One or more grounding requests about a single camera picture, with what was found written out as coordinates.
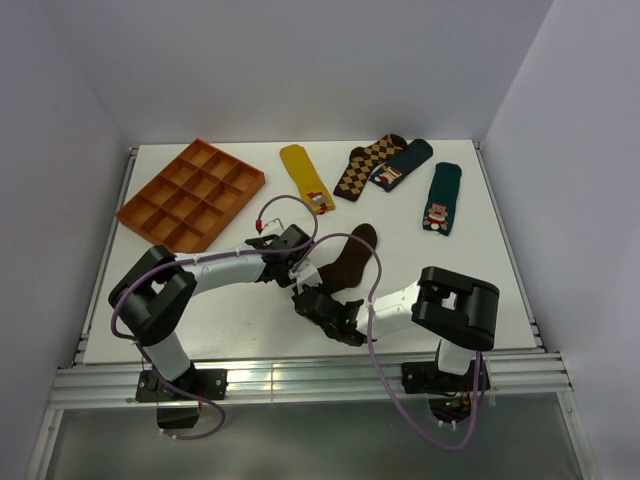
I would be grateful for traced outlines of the brown striped-cuff sock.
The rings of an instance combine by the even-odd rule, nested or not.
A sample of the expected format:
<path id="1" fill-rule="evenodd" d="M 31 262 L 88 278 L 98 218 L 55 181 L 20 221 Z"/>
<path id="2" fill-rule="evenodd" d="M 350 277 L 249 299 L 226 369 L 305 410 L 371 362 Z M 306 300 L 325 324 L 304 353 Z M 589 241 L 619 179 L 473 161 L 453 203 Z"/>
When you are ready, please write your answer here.
<path id="1" fill-rule="evenodd" d="M 372 256 L 370 249 L 375 250 L 377 242 L 377 232 L 372 225 L 358 225 L 337 258 L 318 270 L 321 277 L 318 290 L 325 295 L 332 295 L 358 286 Z"/>

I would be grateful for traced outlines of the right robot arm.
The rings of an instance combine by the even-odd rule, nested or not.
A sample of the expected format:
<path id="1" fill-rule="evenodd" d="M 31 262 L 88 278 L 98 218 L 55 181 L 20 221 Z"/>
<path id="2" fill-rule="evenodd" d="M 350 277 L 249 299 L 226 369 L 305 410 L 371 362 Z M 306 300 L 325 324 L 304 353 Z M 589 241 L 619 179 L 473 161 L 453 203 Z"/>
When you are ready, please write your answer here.
<path id="1" fill-rule="evenodd" d="M 359 347 L 412 327 L 439 338 L 435 383 L 462 383 L 478 352 L 494 348 L 500 290 L 495 285 L 430 266 L 409 286 L 371 302 L 344 304 L 317 287 L 295 288 L 294 310 L 337 342 Z"/>

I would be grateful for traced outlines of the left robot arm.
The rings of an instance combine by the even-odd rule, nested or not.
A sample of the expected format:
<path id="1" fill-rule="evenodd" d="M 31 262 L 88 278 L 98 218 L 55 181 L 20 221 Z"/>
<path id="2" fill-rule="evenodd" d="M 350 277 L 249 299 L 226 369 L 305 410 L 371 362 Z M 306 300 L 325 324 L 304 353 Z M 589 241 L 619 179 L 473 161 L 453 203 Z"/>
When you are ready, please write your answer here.
<path id="1" fill-rule="evenodd" d="M 293 224 L 226 252 L 174 254 L 154 246 L 113 288 L 108 302 L 159 372 L 159 388 L 183 399 L 193 391 L 197 374 L 176 327 L 191 298 L 240 283 L 274 281 L 287 287 L 293 283 L 290 270 L 311 245 L 312 238 Z"/>

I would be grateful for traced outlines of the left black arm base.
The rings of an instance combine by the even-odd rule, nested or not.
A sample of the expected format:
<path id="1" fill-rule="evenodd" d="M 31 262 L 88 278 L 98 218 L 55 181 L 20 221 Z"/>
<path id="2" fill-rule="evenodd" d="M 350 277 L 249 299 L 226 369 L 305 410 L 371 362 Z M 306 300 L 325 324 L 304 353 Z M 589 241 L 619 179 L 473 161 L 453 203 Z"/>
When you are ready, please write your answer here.
<path id="1" fill-rule="evenodd" d="M 156 404 L 156 421 L 163 430 L 187 430 L 200 418 L 206 402 L 223 400 L 227 389 L 226 369 L 191 370 L 176 382 L 163 382 L 154 370 L 138 378 L 135 401 Z"/>

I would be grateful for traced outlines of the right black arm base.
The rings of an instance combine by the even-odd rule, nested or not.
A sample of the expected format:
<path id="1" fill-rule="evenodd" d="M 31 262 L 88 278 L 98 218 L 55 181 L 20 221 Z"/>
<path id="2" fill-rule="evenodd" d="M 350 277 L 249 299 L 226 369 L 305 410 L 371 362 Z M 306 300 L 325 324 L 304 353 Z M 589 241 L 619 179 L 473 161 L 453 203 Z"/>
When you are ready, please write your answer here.
<path id="1" fill-rule="evenodd" d="M 426 394 L 432 416 L 451 427 L 470 419 L 475 392 L 479 391 L 479 403 L 482 403 L 490 387 L 484 362 L 480 363 L 478 388 L 473 387 L 474 360 L 462 376 L 437 370 L 435 361 L 404 362 L 401 364 L 401 375 L 404 392 L 408 395 Z"/>

